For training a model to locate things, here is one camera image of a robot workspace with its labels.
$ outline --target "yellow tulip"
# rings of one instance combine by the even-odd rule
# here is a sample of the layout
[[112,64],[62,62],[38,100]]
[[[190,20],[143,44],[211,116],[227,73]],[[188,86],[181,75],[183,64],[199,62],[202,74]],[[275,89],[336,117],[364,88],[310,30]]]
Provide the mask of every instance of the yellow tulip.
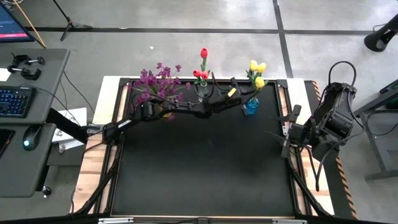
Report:
[[257,90],[261,90],[262,87],[264,87],[266,84],[264,83],[264,79],[262,79],[261,77],[257,77],[256,78],[256,88]]
[[267,65],[265,63],[261,63],[257,66],[257,71],[259,73],[263,73],[267,68]]
[[250,61],[250,70],[252,70],[252,71],[257,70],[257,62],[255,60]]

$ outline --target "white paper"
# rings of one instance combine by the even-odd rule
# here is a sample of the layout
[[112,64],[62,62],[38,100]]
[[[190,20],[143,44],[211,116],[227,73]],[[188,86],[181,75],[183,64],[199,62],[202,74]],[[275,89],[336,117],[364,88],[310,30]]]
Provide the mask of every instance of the white paper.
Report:
[[77,140],[67,140],[59,142],[59,147],[61,151],[68,150],[73,147],[84,145],[84,143]]
[[[78,123],[81,126],[87,125],[87,109],[86,108],[78,108],[78,109],[69,110],[70,113],[68,113],[66,110],[58,111],[58,112],[76,124]],[[63,131],[61,131],[57,128],[55,130],[54,136],[52,138],[52,142],[60,142],[60,141],[66,141],[66,140],[72,140],[72,139],[73,139],[72,136],[64,133]]]
[[10,77],[11,72],[8,72],[6,68],[0,68],[0,82],[7,81],[8,77]]

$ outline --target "keyboard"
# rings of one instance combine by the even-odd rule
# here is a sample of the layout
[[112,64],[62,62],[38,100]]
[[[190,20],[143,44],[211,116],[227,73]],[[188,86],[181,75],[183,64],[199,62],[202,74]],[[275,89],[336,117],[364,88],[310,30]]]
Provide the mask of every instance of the keyboard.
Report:
[[26,118],[35,93],[35,88],[0,86],[0,117]]

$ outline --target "hazard stripe tape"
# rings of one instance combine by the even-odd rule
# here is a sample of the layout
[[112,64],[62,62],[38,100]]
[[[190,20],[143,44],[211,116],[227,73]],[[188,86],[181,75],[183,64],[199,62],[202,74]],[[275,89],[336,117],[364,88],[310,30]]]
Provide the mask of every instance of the hazard stripe tape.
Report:
[[[312,81],[312,83],[313,83],[313,85],[315,87],[315,92],[317,93],[318,100],[321,100],[321,96],[320,96],[319,89],[318,89],[318,84],[315,81]],[[340,160],[339,157],[336,158],[336,163],[337,163],[337,168],[339,169],[341,181],[342,181],[343,186],[344,186],[344,191],[346,192],[346,196],[347,196],[347,199],[348,199],[349,207],[351,209],[351,213],[353,214],[353,217],[355,219],[358,219],[358,216],[356,214],[356,210],[355,210],[355,207],[354,207],[353,198],[352,198],[351,192],[349,191],[349,188],[348,188],[347,178],[346,178],[346,176],[344,174],[343,165],[342,165],[341,160]]]

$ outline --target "concrete floor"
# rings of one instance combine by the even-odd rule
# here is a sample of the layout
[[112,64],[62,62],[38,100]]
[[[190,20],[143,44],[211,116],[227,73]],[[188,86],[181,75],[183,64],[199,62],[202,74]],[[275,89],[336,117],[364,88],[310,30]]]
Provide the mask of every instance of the concrete floor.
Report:
[[[321,89],[326,85],[329,68],[337,61],[348,60],[358,71],[354,110],[375,98],[382,87],[398,78],[397,39],[391,41],[385,52],[375,53],[363,45],[364,35],[360,32],[352,32],[352,35],[281,35],[275,31],[281,26],[276,21],[273,0],[59,0],[59,3],[74,21],[95,27],[274,30],[270,34],[255,34],[254,31],[195,34],[173,30],[166,33],[74,32],[63,42],[59,41],[62,33],[41,32],[48,48],[72,51],[66,73],[93,106],[103,76],[139,75],[142,68],[154,68],[157,62],[171,66],[181,64],[186,68],[186,75],[190,75],[199,63],[197,52],[202,47],[209,49],[208,66],[217,75],[244,77],[249,61],[255,59],[267,63],[265,77],[293,76],[315,80]],[[280,0],[274,3],[280,7],[285,30],[372,30],[373,26],[387,22],[398,12],[396,0]],[[65,25],[51,0],[25,0],[21,6],[35,26]],[[20,12],[16,10],[14,14],[27,25]],[[281,51],[284,44],[289,58]],[[3,46],[40,47],[33,43],[2,44],[0,48]],[[350,83],[351,79],[349,66],[341,65],[333,71],[332,80]],[[63,84],[70,108],[86,106],[66,79]],[[57,96],[63,99],[61,89]],[[53,107],[62,109],[57,102]],[[92,118],[93,114],[89,113],[88,117]],[[341,149],[340,157],[359,218],[398,223],[398,178],[364,180],[364,175],[379,171],[366,135],[350,140]],[[47,182],[53,188],[53,195],[47,199],[40,194],[29,199],[0,199],[0,220],[68,213],[69,196],[77,175],[78,169],[72,168],[60,167],[51,171]],[[10,205],[18,209],[11,210]]]

